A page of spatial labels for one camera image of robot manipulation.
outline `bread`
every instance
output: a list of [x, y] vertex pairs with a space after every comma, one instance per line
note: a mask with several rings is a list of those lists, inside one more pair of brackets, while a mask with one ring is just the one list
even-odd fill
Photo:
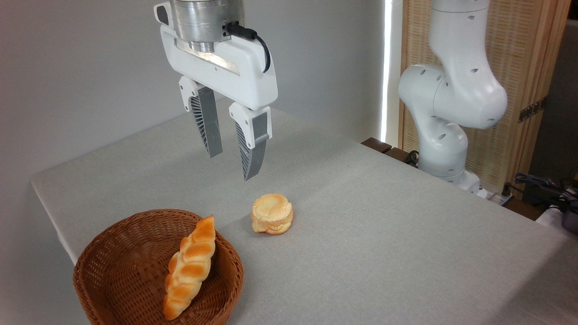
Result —
[[197, 222], [195, 230], [183, 238], [180, 250], [169, 261], [163, 301], [166, 320], [179, 317], [199, 293], [201, 283], [209, 275], [214, 252], [214, 217], [210, 215]]
[[279, 235], [291, 227], [293, 206], [281, 194], [265, 194], [253, 203], [253, 231]]

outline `table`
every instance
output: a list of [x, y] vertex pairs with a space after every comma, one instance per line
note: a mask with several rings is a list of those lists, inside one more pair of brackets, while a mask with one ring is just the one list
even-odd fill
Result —
[[[575, 241], [279, 110], [244, 182], [229, 104], [215, 158], [183, 115], [36, 175], [72, 261], [113, 223], [176, 208], [214, 213], [243, 261], [231, 324], [578, 322]], [[252, 232], [253, 201], [275, 192], [292, 227]]]

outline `light strip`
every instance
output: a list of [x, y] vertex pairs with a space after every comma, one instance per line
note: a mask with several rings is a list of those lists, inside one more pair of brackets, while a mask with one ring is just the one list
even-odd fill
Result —
[[383, 31], [383, 92], [381, 97], [381, 133], [379, 139], [386, 141], [387, 131], [387, 98], [390, 79], [391, 64], [391, 14], [393, 3], [392, 0], [385, 0], [384, 3], [384, 31]]

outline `brown woven basket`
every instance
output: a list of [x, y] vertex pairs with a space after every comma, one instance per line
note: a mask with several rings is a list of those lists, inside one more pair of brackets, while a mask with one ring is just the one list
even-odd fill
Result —
[[201, 217], [183, 210], [150, 210], [96, 236], [76, 262], [74, 287], [91, 324], [224, 324], [239, 299], [243, 265], [217, 233], [208, 278], [174, 320], [162, 314], [168, 263]]

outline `robotic arm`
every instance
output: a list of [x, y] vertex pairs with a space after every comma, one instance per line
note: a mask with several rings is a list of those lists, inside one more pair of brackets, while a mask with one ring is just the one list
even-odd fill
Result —
[[235, 102], [244, 179], [261, 168], [272, 137], [275, 66], [265, 42], [244, 22], [242, 0], [170, 0], [154, 7], [171, 67], [181, 73], [183, 105], [193, 112], [210, 157], [223, 152], [213, 90]]
[[490, 128], [506, 112], [507, 95], [486, 57], [490, 0], [432, 0], [429, 46], [442, 65], [412, 65], [399, 97], [420, 140], [419, 168], [485, 197], [479, 178], [465, 170], [468, 139], [459, 125]]

